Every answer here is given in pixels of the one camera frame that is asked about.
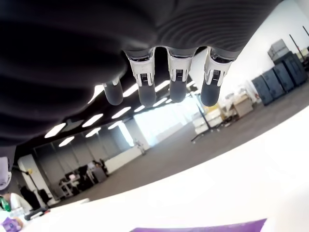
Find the desk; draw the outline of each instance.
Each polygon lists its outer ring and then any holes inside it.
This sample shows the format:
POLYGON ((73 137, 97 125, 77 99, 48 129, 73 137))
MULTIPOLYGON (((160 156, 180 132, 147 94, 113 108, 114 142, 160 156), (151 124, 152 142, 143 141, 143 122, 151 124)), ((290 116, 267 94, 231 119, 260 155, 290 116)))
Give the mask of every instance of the desk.
POLYGON ((308 117, 309 107, 205 163, 71 211, 46 215, 23 232, 97 231, 102 220, 105 231, 128 232, 136 227, 205 227, 267 218, 287 192, 307 182, 308 137, 301 132, 309 131, 308 117))
POLYGON ((65 187, 65 189, 68 192, 69 196, 73 196, 72 191, 70 190, 70 188, 68 187, 68 184, 71 184, 72 186, 74 186, 74 182, 77 182, 78 180, 80 180, 80 176, 77 175, 74 179, 69 180, 67 182, 63 182, 61 185, 59 185, 59 187, 61 188, 61 190, 63 191, 62 187, 65 187))

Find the purple mat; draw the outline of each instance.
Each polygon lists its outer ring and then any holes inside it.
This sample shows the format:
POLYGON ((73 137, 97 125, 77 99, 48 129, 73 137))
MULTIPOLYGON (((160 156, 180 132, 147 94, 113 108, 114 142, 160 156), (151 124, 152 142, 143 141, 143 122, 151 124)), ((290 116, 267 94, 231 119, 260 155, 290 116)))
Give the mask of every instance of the purple mat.
POLYGON ((132 232, 261 232, 265 221, 266 219, 233 225, 182 229, 136 228, 132 232))

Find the purple surface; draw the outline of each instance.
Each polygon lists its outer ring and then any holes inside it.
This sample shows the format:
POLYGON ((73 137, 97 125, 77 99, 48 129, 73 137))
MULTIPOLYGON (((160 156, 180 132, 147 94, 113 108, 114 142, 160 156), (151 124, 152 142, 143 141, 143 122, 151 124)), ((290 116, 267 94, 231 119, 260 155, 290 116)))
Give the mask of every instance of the purple surface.
POLYGON ((21 227, 18 225, 17 220, 10 219, 9 217, 1 223, 1 226, 4 227, 7 232, 18 232, 21 230, 21 227))
POLYGON ((260 232, 265 221, 262 219, 233 225, 181 229, 136 228, 132 232, 260 232))

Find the fluorescent light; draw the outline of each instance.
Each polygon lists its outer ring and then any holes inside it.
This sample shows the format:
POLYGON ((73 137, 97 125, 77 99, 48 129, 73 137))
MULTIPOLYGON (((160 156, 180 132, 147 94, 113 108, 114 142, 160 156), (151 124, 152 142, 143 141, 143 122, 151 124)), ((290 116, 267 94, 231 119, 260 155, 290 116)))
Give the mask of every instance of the fluorescent light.
POLYGON ((141 111, 143 108, 145 108, 145 106, 141 105, 139 108, 135 109, 134 112, 139 112, 141 111))
POLYGON ((95 128, 92 131, 90 131, 85 137, 91 137, 92 135, 94 135, 95 133, 97 133, 99 130, 101 129, 101 127, 95 128))
POLYGON ((130 110, 130 109, 131 109, 130 106, 129 106, 129 107, 123 108, 121 111, 119 111, 117 114, 115 114, 115 115, 112 117, 112 119, 115 119, 115 118, 120 117, 121 115, 123 115, 125 112, 127 112, 127 111, 130 110))
POLYGON ((62 130, 62 128, 64 128, 66 126, 66 123, 61 123, 57 126, 55 126, 54 128, 52 128, 45 136, 44 138, 49 138, 49 137, 53 137, 55 136, 56 134, 59 133, 59 131, 62 130))
POLYGON ((66 138, 65 140, 62 141, 62 143, 59 144, 59 146, 65 146, 67 145, 69 142, 71 142, 74 139, 74 136, 66 138))
POLYGON ((97 86, 95 86, 95 92, 94 92, 94 94, 93 94, 93 96, 92 96, 92 99, 88 102, 88 104, 90 103, 90 102, 92 102, 93 101, 93 99, 94 98, 96 98, 101 92, 103 92, 104 91, 104 86, 103 85, 97 85, 97 86))
POLYGON ((156 102, 153 107, 158 106, 159 104, 162 104, 163 102, 165 102, 168 98, 162 98, 160 101, 156 102))
POLYGON ((162 82, 161 84, 159 84, 157 87, 155 87, 155 91, 160 91, 161 89, 163 89, 165 86, 168 86, 169 85, 169 81, 164 81, 162 82))
POLYGON ((107 129, 111 130, 111 129, 113 129, 113 128, 119 126, 121 123, 122 123, 122 121, 115 122, 114 124, 112 124, 111 126, 109 126, 107 129))
POLYGON ((194 81, 191 81, 190 83, 188 83, 187 87, 190 87, 191 85, 194 85, 194 81))
POLYGON ((132 85, 128 90, 124 92, 124 97, 130 96, 132 93, 134 93, 136 90, 139 89, 139 86, 137 84, 132 85))
POLYGON ((94 124, 95 121, 99 120, 99 118, 101 118, 103 116, 103 114, 99 114, 99 115, 94 115, 91 119, 89 119, 88 121, 86 121, 82 127, 89 127, 90 125, 94 124))

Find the gray carpet floor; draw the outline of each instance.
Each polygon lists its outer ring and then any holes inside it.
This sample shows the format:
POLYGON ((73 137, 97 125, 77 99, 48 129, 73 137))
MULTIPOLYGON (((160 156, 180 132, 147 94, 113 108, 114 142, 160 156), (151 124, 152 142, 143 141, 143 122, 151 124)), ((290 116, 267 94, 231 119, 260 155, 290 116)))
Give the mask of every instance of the gray carpet floor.
POLYGON ((261 135, 308 105, 309 83, 306 83, 268 106, 258 105, 254 111, 231 126, 208 133, 195 144, 191 143, 191 139, 196 136, 195 130, 192 123, 189 123, 148 150, 145 156, 113 173, 104 183, 55 206, 84 198, 93 201, 112 196, 184 171, 261 135))

